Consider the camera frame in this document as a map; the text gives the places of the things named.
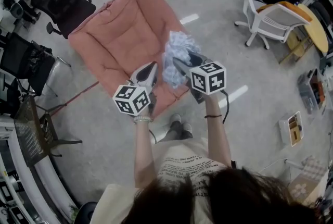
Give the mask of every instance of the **gray floor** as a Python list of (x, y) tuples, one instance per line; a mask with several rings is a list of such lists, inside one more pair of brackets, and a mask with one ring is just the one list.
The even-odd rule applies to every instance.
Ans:
[[(93, 0), (97, 7), (108, 0)], [(225, 128), (232, 150), (232, 158), (239, 166), (260, 171), (280, 158), (302, 160), (314, 155), (327, 164), (331, 113), (310, 117), (297, 89), (300, 74), (317, 66), (319, 55), (313, 47), (297, 64), (292, 60), (279, 65), (285, 46), (269, 41), (265, 50), (260, 38), (251, 47), (244, 42), (250, 36), (245, 27), (235, 27), (234, 21), (245, 20), (243, 0), (166, 0), (179, 18), (197, 13), (199, 19), (186, 24), (202, 52), (220, 61), (227, 69), (227, 92), (243, 85), (248, 92), (230, 105)], [(56, 55), (72, 64), (72, 69), (58, 64), (50, 85), (59, 99), (40, 101), (41, 104), (62, 103), (94, 82), (82, 59), (63, 37), (46, 32), (50, 18), (42, 14), (39, 22), (24, 36), (51, 47)], [(278, 120), (289, 111), (300, 111), (304, 138), (295, 147), (281, 142)], [(193, 125), (194, 137), (207, 136), (204, 110), (189, 95), (166, 111), (152, 124), (152, 130), (165, 125), (169, 116), (178, 112)], [(109, 183), (133, 185), (134, 125), (128, 117), (117, 112), (111, 97), (100, 85), (85, 92), (66, 108), (53, 116), (58, 135), (75, 137), (83, 144), (61, 146), (62, 158), (56, 162), (63, 178), (80, 202), (97, 201)], [(276, 163), (265, 171), (279, 175), (287, 167)]]

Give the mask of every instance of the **shoe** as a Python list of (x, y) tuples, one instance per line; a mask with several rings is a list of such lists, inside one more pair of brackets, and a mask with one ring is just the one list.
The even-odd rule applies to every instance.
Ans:
[(192, 126), (190, 125), (190, 123), (185, 122), (183, 124), (183, 130), (188, 131), (189, 133), (192, 134)]
[(41, 16), (41, 12), (38, 12), (38, 14), (37, 14), (37, 17), (36, 17), (36, 21), (38, 21), (39, 20), (39, 18), (40, 18), (40, 16)]
[(171, 126), (171, 124), (175, 121), (179, 121), (180, 123), (182, 123), (182, 118), (180, 116), (180, 114), (173, 114), (171, 117), (170, 117), (170, 120), (169, 120), (169, 124)]

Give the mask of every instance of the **black hair band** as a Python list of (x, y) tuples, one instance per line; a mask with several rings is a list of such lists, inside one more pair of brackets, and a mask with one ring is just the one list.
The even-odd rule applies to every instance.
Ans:
[(204, 118), (218, 118), (218, 117), (222, 117), (222, 115), (218, 116), (206, 115)]

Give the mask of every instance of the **crumpled cloth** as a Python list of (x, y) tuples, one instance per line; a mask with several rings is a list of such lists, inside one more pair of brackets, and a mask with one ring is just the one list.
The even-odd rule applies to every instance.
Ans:
[(191, 65), (188, 51), (200, 53), (200, 46), (196, 44), (191, 35), (184, 32), (170, 31), (169, 41), (165, 44), (163, 58), (163, 80), (172, 88), (176, 89), (186, 82), (183, 76), (173, 65), (173, 57), (177, 57), (186, 64)]

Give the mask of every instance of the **pink cushion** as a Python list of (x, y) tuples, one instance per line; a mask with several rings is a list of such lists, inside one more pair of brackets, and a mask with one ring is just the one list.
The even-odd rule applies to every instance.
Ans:
[(188, 90), (186, 86), (174, 90), (162, 81), (162, 53), (170, 30), (186, 32), (165, 0), (112, 0), (68, 40), (111, 96), (137, 68), (157, 61), (157, 116)]

